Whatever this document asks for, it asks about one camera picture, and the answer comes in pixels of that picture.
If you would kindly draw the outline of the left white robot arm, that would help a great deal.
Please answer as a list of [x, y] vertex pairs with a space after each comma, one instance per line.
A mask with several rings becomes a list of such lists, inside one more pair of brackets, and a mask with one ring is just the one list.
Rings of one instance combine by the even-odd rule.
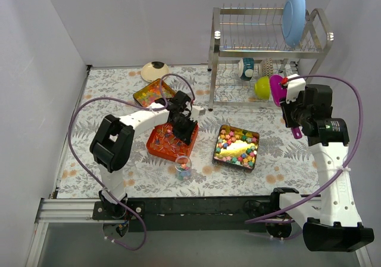
[[123, 171], [130, 157], [134, 139], [158, 125], [169, 123], [172, 134], [181, 143], [190, 144], [198, 118], [205, 113], [193, 106], [188, 94], [178, 91], [172, 98], [159, 98], [148, 107], [126, 116], [104, 117], [90, 145], [90, 152], [99, 164], [102, 190], [99, 198], [102, 208], [113, 219], [121, 219], [127, 211], [127, 194], [123, 186]]

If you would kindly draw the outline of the purple plastic scoop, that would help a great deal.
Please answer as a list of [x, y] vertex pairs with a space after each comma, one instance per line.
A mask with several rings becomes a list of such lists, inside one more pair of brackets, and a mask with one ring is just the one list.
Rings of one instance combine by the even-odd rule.
[[[271, 95], [272, 99], [277, 107], [280, 107], [280, 101], [284, 98], [286, 98], [287, 95], [287, 90], [283, 89], [281, 86], [281, 81], [283, 77], [276, 74], [272, 75], [270, 77], [270, 90], [271, 90]], [[302, 133], [299, 128], [291, 128], [292, 135], [295, 139], [300, 139], [302, 138]]]

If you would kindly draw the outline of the clear glass jar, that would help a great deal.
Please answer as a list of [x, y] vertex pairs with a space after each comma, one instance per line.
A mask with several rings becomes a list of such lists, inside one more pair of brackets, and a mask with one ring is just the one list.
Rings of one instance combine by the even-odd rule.
[[179, 156], [175, 160], [176, 178], [185, 181], [191, 177], [192, 162], [188, 156]]

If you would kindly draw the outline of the dark tin pastel star candies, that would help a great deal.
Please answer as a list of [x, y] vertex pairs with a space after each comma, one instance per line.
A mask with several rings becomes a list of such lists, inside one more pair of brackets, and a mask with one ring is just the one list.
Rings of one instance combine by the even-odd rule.
[[212, 162], [251, 173], [257, 161], [260, 134], [230, 125], [221, 125]]

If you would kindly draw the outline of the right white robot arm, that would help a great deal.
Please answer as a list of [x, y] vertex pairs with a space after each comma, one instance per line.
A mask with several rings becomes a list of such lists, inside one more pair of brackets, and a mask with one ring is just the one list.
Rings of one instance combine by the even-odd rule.
[[363, 226], [351, 189], [348, 155], [349, 135], [343, 119], [332, 117], [332, 89], [326, 85], [280, 83], [270, 85], [274, 103], [282, 109], [286, 127], [299, 139], [305, 135], [317, 165], [323, 189], [321, 208], [302, 200], [293, 188], [275, 189], [270, 213], [286, 214], [302, 228], [304, 243], [312, 252], [354, 252], [373, 242], [374, 232]]

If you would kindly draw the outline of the orange tin of lollipops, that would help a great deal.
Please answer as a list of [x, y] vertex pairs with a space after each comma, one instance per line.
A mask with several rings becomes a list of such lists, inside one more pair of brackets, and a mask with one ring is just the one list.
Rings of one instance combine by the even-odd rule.
[[179, 156], [190, 157], [198, 136], [198, 125], [192, 133], [190, 145], [173, 135], [173, 126], [170, 123], [156, 126], [146, 143], [148, 153], [171, 162], [175, 162]]

